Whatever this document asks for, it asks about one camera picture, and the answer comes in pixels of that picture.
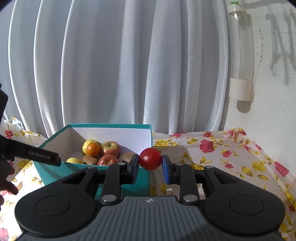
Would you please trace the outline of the person's left hand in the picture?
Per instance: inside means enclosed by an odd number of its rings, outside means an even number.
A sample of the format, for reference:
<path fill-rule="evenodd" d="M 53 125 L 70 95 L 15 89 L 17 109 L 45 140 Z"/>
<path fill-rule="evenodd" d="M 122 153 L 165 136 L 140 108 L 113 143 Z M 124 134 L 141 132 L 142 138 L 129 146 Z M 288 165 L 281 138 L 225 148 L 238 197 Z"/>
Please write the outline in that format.
<path fill-rule="evenodd" d="M 4 190 L 12 193 L 13 195 L 17 195 L 19 192 L 17 187 L 7 180 L 7 177 L 12 171 L 13 168 L 10 163 L 7 160 L 1 159 L 1 191 Z"/>

